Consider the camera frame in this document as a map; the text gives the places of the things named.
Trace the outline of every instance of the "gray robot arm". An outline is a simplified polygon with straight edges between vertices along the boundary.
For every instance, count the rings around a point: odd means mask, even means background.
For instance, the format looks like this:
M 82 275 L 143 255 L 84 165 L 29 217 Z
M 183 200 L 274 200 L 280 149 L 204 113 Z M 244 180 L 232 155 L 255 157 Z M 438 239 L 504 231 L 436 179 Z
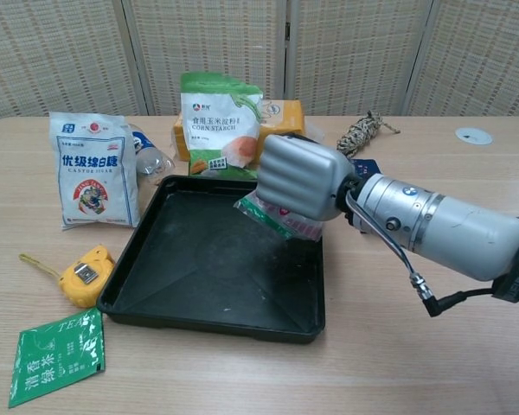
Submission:
M 383 175 L 360 179 L 341 153 L 299 137 L 266 139 L 257 195 L 314 220 L 344 212 L 353 227 L 378 234 L 406 265 L 431 316 L 470 295 L 519 301 L 519 218 Z M 437 300 L 403 248 L 492 287 Z

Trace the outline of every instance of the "plastic bottle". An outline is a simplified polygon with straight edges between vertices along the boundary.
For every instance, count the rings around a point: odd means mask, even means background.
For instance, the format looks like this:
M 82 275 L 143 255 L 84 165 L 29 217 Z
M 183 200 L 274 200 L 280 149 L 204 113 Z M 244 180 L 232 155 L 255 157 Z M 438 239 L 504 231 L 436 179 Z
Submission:
M 136 125 L 129 124 L 137 153 L 137 173 L 156 186 L 168 176 L 175 164 L 145 136 Z

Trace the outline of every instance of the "bag of caster sugar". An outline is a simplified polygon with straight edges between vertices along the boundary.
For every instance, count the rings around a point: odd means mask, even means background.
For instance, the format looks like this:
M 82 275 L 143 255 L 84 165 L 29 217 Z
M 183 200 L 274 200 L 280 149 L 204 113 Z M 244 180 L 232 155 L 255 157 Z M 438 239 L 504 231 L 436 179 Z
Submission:
M 256 153 L 262 98 L 258 87 L 220 73 L 183 74 L 181 106 L 191 175 L 255 178 L 247 167 Z
M 64 229 L 90 222 L 135 227 L 137 162 L 125 117 L 50 112 Z

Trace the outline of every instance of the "tape measure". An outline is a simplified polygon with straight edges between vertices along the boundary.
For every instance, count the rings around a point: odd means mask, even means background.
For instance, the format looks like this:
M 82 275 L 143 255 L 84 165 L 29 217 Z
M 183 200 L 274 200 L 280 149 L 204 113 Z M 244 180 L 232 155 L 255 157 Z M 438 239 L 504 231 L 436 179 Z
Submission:
M 113 270 L 113 260 L 107 249 L 98 245 L 74 262 L 61 275 L 29 255 L 19 255 L 21 261 L 34 265 L 54 277 L 61 291 L 77 307 L 88 309 L 96 300 Z

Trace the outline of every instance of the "woven screen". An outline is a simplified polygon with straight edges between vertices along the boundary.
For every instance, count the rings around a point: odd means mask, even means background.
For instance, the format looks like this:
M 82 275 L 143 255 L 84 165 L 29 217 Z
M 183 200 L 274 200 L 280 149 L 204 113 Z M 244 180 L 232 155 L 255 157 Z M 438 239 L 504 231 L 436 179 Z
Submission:
M 180 77 L 188 71 L 227 73 L 259 86 L 267 98 L 282 98 L 285 1 L 131 4 L 157 115 L 179 112 Z
M 519 115 L 519 1 L 442 0 L 413 115 Z
M 138 114 L 111 0 L 0 0 L 0 118 Z
M 297 5 L 291 23 L 298 25 L 296 62 L 289 65 L 295 66 L 293 95 L 302 100 L 305 113 L 398 113 L 427 1 L 303 0 Z

